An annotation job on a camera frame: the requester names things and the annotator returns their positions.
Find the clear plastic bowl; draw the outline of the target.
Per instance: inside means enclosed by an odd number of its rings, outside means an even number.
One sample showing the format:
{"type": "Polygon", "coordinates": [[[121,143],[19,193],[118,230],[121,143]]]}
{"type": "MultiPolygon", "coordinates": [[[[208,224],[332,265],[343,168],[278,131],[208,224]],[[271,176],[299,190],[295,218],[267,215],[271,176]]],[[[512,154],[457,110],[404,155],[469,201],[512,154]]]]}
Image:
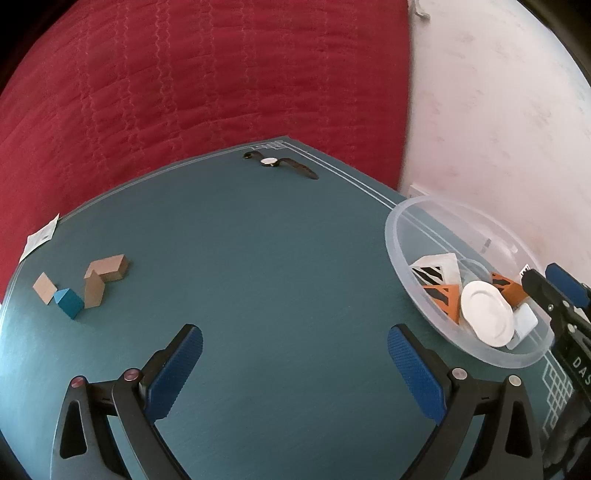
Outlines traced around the clear plastic bowl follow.
{"type": "Polygon", "coordinates": [[[385,228],[391,263],[407,293],[446,340],[487,364],[521,369],[541,360],[554,334],[522,290],[540,264],[493,217],[458,201],[405,200],[385,228]]]}

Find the large orange striped prism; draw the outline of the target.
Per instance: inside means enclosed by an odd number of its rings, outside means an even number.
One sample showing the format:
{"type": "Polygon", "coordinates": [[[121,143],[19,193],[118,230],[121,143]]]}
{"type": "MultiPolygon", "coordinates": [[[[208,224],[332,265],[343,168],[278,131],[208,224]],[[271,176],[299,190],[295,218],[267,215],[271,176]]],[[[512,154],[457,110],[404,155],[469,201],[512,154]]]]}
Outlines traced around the large orange striped prism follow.
{"type": "Polygon", "coordinates": [[[491,274],[491,279],[492,285],[499,290],[503,298],[513,309],[518,308],[528,298],[527,293],[520,283],[496,272],[491,274]]]}

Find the tan wedge block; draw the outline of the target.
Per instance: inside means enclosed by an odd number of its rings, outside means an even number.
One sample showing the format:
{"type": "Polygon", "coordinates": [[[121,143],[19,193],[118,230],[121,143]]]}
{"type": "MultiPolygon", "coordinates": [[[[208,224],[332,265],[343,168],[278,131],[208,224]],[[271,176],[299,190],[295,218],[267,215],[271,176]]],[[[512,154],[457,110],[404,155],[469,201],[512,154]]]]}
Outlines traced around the tan wedge block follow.
{"type": "Polygon", "coordinates": [[[105,292],[105,283],[101,276],[92,270],[85,279],[84,308],[91,309],[101,305],[105,292]]]}

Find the blue triangular prism block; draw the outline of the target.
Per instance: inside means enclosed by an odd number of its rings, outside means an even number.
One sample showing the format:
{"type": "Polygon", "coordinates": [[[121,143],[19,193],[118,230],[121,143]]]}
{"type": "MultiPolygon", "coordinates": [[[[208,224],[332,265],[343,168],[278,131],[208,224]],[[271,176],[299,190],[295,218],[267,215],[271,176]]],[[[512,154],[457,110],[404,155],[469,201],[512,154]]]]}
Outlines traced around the blue triangular prism block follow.
{"type": "Polygon", "coordinates": [[[56,291],[53,300],[72,320],[84,309],[84,301],[71,288],[56,291]]]}

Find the tan rectangular wooden block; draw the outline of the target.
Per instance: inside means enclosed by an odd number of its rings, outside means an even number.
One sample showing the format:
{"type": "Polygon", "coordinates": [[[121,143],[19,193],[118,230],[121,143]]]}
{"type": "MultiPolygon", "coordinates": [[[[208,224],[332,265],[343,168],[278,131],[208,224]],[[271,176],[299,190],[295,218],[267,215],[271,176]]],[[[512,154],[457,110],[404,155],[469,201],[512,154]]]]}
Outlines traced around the tan rectangular wooden block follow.
{"type": "Polygon", "coordinates": [[[128,267],[129,261],[124,254],[94,260],[88,265],[84,279],[89,279],[95,273],[104,282],[118,281],[124,278],[128,267]]]}

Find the small orange striped wedge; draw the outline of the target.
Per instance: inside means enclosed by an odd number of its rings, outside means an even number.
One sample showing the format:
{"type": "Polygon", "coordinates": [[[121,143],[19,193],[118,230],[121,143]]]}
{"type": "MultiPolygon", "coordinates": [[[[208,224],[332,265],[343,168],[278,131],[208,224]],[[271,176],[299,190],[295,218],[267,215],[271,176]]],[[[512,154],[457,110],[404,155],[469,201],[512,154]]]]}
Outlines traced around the small orange striped wedge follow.
{"type": "Polygon", "coordinates": [[[459,285],[425,285],[423,289],[455,324],[460,323],[461,291],[459,285]]]}

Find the red quilted bed cover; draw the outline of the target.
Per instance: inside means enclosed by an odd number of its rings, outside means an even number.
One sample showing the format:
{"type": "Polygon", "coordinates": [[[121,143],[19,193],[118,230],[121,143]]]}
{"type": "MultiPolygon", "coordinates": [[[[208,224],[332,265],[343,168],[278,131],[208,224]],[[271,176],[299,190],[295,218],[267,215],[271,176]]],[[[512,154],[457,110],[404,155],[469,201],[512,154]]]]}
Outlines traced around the red quilted bed cover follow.
{"type": "Polygon", "coordinates": [[[78,1],[1,94],[1,279],[56,215],[246,142],[397,186],[409,81],[404,1],[78,1]]]}

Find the teal green mat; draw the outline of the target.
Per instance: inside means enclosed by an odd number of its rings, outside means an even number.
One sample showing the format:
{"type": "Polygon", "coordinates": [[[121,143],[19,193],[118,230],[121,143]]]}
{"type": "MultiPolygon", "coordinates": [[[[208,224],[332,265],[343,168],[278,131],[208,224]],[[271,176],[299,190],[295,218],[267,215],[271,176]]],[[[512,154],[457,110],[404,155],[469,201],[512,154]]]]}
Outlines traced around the teal green mat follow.
{"type": "Polygon", "coordinates": [[[451,368],[521,378],[541,451],[571,394],[549,352],[521,369],[446,340],[401,283],[386,246],[397,192],[286,139],[161,169],[61,220],[18,267],[1,312],[1,432],[26,475],[52,479],[53,440],[72,378],[142,368],[186,324],[204,350],[155,422],[188,479],[405,479],[436,423],[388,351],[410,328],[451,368]],[[242,157],[256,150],[311,168],[242,157]],[[74,320],[32,286],[42,272],[84,301],[84,274],[124,254],[123,279],[74,320]]]}

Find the tan flat square block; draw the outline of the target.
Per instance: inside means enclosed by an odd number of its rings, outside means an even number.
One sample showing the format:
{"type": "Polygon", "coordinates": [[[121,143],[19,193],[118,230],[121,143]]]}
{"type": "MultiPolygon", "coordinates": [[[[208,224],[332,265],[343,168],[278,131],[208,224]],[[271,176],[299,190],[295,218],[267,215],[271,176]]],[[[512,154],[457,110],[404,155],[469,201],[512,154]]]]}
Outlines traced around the tan flat square block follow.
{"type": "Polygon", "coordinates": [[[56,285],[45,272],[39,275],[32,288],[45,305],[48,305],[52,301],[54,294],[57,292],[56,285]]]}

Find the white zebra striped block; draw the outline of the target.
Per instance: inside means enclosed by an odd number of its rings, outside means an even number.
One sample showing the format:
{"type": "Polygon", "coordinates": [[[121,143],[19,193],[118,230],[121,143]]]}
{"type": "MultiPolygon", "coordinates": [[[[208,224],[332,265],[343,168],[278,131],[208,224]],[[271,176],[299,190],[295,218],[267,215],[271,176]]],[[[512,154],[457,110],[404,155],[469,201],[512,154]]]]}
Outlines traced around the white zebra striped block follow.
{"type": "Polygon", "coordinates": [[[454,253],[426,255],[410,265],[422,285],[461,285],[458,258],[454,253]]]}

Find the white paper leaflet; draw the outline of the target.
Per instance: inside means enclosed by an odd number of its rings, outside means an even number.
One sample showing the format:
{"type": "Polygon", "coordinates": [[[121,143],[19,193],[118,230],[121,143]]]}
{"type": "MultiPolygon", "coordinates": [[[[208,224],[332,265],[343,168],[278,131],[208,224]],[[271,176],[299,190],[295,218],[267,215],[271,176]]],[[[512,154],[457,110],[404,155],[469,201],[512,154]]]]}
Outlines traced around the white paper leaflet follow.
{"type": "Polygon", "coordinates": [[[45,226],[43,226],[37,232],[35,232],[27,237],[24,250],[19,258],[19,262],[22,262],[34,250],[36,250],[41,245],[43,245],[44,243],[46,243],[52,239],[59,219],[60,219],[60,215],[57,214],[45,226]]]}

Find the white marble cube block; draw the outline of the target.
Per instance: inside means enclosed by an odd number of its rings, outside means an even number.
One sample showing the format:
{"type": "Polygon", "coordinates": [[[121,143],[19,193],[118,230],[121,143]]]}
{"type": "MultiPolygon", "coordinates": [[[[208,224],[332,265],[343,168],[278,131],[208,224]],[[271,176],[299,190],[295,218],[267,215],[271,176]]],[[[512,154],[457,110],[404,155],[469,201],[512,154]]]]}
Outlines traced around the white marble cube block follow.
{"type": "Polygon", "coordinates": [[[538,318],[531,306],[524,302],[513,312],[514,334],[506,345],[509,350],[514,350],[536,328],[538,318]]]}

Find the white round disc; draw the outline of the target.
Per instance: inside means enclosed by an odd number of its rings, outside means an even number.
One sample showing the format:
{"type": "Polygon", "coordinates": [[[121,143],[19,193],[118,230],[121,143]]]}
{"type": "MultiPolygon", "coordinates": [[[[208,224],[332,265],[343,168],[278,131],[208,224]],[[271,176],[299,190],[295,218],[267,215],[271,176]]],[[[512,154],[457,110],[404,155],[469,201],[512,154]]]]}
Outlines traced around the white round disc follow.
{"type": "Polygon", "coordinates": [[[480,280],[468,283],[462,290],[460,304],[464,320],[485,344],[500,348],[513,338],[512,307],[492,284],[480,280]]]}

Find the black wrist watch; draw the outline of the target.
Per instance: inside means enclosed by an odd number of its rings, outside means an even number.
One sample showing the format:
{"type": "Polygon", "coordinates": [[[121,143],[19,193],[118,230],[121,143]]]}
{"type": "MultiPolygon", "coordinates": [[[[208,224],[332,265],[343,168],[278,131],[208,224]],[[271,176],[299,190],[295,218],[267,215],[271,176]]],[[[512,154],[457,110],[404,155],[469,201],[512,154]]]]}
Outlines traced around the black wrist watch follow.
{"type": "Polygon", "coordinates": [[[298,174],[301,174],[307,177],[308,179],[318,180],[318,174],[315,173],[315,171],[311,170],[311,168],[308,168],[308,166],[305,166],[304,164],[297,162],[297,160],[288,157],[277,158],[265,156],[256,150],[247,151],[245,152],[245,154],[242,155],[242,157],[245,159],[256,160],[257,162],[259,162],[260,165],[263,165],[264,167],[276,168],[286,165],[291,169],[294,169],[294,171],[297,171],[298,174]]]}

